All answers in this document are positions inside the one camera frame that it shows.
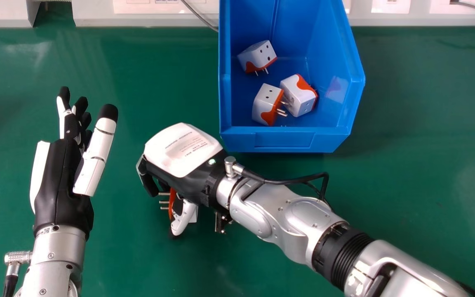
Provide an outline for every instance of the white cube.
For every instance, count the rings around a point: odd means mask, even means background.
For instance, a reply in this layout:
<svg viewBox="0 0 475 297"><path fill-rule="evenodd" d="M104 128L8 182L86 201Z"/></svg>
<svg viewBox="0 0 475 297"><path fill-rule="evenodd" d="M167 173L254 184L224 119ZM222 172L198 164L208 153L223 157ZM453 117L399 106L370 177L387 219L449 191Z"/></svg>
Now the white cube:
<svg viewBox="0 0 475 297"><path fill-rule="evenodd" d="M276 53L268 40L254 43L237 56L245 73L266 70L270 64L277 60Z"/></svg>
<svg viewBox="0 0 475 297"><path fill-rule="evenodd" d="M317 92L299 74L292 75L280 82L283 90L285 108L294 117L309 113L315 107Z"/></svg>
<svg viewBox="0 0 475 297"><path fill-rule="evenodd" d="M265 126L273 126L279 111L283 90L264 83L252 104L252 119Z"/></svg>

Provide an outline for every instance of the storage bin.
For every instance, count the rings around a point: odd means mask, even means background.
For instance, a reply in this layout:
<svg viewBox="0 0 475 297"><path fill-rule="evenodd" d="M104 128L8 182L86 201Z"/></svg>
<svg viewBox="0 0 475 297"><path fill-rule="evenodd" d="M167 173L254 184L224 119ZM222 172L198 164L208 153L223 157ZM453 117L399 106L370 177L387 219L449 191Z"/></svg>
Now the storage bin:
<svg viewBox="0 0 475 297"><path fill-rule="evenodd" d="M278 56L269 74L246 74L236 56L270 40ZM275 126L251 118L262 83L299 73L318 92L315 109ZM364 70L341 0L221 0L219 131L230 152L330 153L351 132Z"/></svg>

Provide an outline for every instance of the robotic hand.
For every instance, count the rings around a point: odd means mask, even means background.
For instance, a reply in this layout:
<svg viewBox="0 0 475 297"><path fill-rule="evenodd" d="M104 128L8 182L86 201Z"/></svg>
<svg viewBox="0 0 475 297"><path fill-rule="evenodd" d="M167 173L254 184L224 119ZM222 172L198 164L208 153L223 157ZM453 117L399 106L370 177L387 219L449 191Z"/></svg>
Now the robotic hand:
<svg viewBox="0 0 475 297"><path fill-rule="evenodd" d="M85 242L93 228L94 195L106 165L118 110L106 104L98 113L94 133L87 98L71 108L69 90L56 98L60 139L38 142L32 168L30 202L35 215L32 252L8 252L3 297L11 297L19 267L30 263L16 297L77 297L81 285Z"/></svg>
<svg viewBox="0 0 475 297"><path fill-rule="evenodd" d="M321 274L347 297L469 296L452 278L386 241L372 239L335 214L324 200L327 173L267 180L236 163L216 139L183 123L146 143L137 171L152 197L171 189L173 236L184 231L198 205L205 205L216 211L217 232L237 222L278 245L292 261ZM319 177L324 182L315 190L322 199L302 197L286 187L310 185Z"/></svg>

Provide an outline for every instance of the gray cable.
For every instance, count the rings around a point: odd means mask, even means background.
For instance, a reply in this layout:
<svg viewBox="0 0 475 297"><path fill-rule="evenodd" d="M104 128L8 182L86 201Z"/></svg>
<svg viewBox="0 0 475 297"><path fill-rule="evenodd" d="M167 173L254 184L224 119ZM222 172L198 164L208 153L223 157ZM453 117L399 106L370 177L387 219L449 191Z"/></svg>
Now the gray cable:
<svg viewBox="0 0 475 297"><path fill-rule="evenodd" d="M205 25L208 26L208 28L214 30L215 32L219 32L219 30L214 26L212 25L211 23L209 23L208 21L205 20L205 18L200 15L197 11L195 11L195 9L190 5L188 4L188 2L186 2L186 0L181 0L181 2L196 16L198 17L198 19L201 20L201 22L205 23Z"/></svg>
<svg viewBox="0 0 475 297"><path fill-rule="evenodd" d="M475 5L469 4L469 3L464 3L464 2L459 2L459 0L450 0L450 4L466 6L466 7L470 7L470 8L475 9Z"/></svg>

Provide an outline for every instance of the green table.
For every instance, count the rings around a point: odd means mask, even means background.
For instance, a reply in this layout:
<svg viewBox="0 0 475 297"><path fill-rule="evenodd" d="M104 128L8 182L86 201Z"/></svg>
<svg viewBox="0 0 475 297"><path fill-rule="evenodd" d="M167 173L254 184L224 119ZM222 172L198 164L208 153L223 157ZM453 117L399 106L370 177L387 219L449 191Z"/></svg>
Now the green table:
<svg viewBox="0 0 475 297"><path fill-rule="evenodd" d="M213 214L180 240L134 170L143 145L183 121L217 136L217 36L207 28L75 28L50 5L37 28L0 30L2 257L31 249L35 146L58 135L67 85L120 111L93 198L85 296L341 296L319 275ZM241 155L272 177L331 174L339 215L475 288L475 28L354 28L367 86L351 137L329 155Z"/></svg>

